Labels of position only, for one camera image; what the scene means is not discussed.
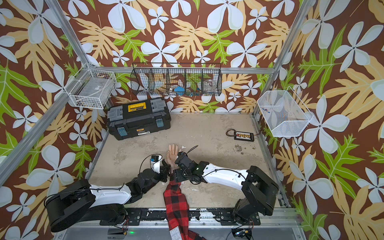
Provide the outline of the person's bare hand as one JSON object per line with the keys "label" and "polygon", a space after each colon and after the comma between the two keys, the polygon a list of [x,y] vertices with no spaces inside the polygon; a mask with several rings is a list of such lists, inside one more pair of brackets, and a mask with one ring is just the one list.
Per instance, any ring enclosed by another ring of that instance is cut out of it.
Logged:
{"label": "person's bare hand", "polygon": [[166,163],[170,166],[170,175],[173,174],[173,171],[178,169],[178,165],[176,164],[176,160],[178,158],[178,153],[179,153],[179,147],[177,145],[169,145],[169,150],[167,152],[167,157],[166,157]]}

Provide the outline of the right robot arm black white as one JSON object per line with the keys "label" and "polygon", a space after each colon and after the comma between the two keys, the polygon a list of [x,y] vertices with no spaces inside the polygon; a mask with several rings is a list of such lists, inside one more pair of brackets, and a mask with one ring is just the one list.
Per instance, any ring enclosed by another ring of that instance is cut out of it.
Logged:
{"label": "right robot arm black white", "polygon": [[244,225],[251,220],[259,225],[259,214],[273,215],[279,186],[260,168],[251,166],[248,170],[233,170],[204,161],[197,164],[185,152],[178,153],[175,164],[178,168],[174,170],[174,176],[178,183],[220,184],[242,191],[245,197],[236,202],[231,212],[223,215],[226,222]]}

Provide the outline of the forearm in red plaid sleeve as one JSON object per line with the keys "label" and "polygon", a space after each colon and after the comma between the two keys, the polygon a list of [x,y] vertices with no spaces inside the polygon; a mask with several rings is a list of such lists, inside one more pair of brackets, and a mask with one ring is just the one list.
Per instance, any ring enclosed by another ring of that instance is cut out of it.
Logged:
{"label": "forearm in red plaid sleeve", "polygon": [[173,240],[205,240],[204,237],[189,230],[189,204],[181,191],[181,183],[169,182],[163,193],[167,221]]}

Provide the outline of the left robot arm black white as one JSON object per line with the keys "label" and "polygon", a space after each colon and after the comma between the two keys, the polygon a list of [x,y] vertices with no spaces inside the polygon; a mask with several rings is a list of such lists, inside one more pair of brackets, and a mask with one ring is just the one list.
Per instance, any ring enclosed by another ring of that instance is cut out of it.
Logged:
{"label": "left robot arm black white", "polygon": [[86,179],[74,182],[44,201],[51,231],[58,233],[86,221],[99,220],[104,225],[124,223],[128,219],[125,205],[140,200],[158,182],[165,183],[169,170],[170,165],[162,160],[122,186],[96,186]]}

